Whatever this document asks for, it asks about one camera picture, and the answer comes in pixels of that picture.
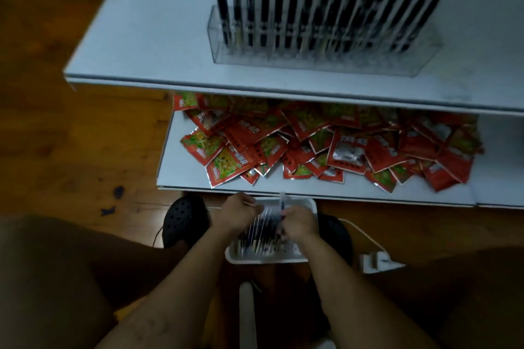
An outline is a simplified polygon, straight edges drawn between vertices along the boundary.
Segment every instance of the power strip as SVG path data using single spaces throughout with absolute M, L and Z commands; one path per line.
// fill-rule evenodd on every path
M 399 262 L 392 261 L 385 251 L 377 251 L 371 254 L 360 254 L 358 256 L 360 270 L 364 274 L 385 272 L 405 266 Z

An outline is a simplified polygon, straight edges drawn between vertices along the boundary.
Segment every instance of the white shelf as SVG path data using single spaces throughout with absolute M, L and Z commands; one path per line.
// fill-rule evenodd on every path
M 414 177 L 404 185 L 397 186 L 393 194 L 388 194 L 375 187 L 365 177 L 351 173 L 346 173 L 343 185 L 316 178 L 284 180 L 281 164 L 274 167 L 266 177 L 260 177 L 254 186 L 241 178 L 236 178 L 211 189 L 204 167 L 180 144 L 180 138 L 189 134 L 194 127 L 194 123 L 184 113 L 174 113 L 158 172 L 159 187 L 226 193 L 242 191 L 257 195 L 278 195 L 280 192 L 286 192 L 292 195 L 337 200 L 475 205 L 472 192 L 467 185 L 456 185 L 436 194 L 421 178 Z
M 486 154 L 475 159 L 470 178 L 483 207 L 524 207 L 524 119 L 481 116 Z
M 444 47 L 416 78 L 214 64 L 215 0 L 105 0 L 70 82 L 524 114 L 524 0 L 442 0 Z

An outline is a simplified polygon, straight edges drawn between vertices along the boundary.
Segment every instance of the person's left hand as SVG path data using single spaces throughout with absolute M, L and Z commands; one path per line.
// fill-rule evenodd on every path
M 264 206 L 256 204 L 250 195 L 242 192 L 233 194 L 222 205 L 222 209 L 213 220 L 213 226 L 234 238 L 244 232 L 263 209 Z

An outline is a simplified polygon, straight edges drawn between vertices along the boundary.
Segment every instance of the floor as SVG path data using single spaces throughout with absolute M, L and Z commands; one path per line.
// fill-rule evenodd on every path
M 179 196 L 155 186 L 171 114 L 169 94 L 104 86 L 74 91 L 61 74 L 101 1 L 0 0 L 0 214 L 52 215 L 152 244 L 168 205 Z M 113 191 L 118 186 L 124 194 L 117 200 Z M 209 197 L 210 204 L 220 201 Z M 336 201 L 318 205 L 324 213 L 351 219 L 394 260 L 407 264 L 524 245 L 522 211 Z M 112 207 L 113 214 L 101 212 Z M 349 230 L 357 253 L 376 250 Z M 308 271 L 264 267 L 253 273 L 264 292 L 276 293 L 287 279 L 290 288 L 281 291 L 285 296 L 293 279 L 304 281 Z M 246 276 L 226 266 L 221 279 Z M 207 346 L 222 347 L 226 332 L 216 326 L 222 323 L 226 300 L 236 306 L 235 298 L 219 293 L 213 301 Z

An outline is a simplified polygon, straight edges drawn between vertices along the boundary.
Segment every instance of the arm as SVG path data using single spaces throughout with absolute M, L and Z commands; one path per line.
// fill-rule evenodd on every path
M 255 200 L 242 193 L 230 196 L 184 259 L 97 348 L 197 347 L 224 250 L 262 211 L 244 202 Z
M 282 214 L 285 234 L 308 258 L 337 348 L 438 348 L 413 320 L 320 238 L 309 209 L 290 207 Z

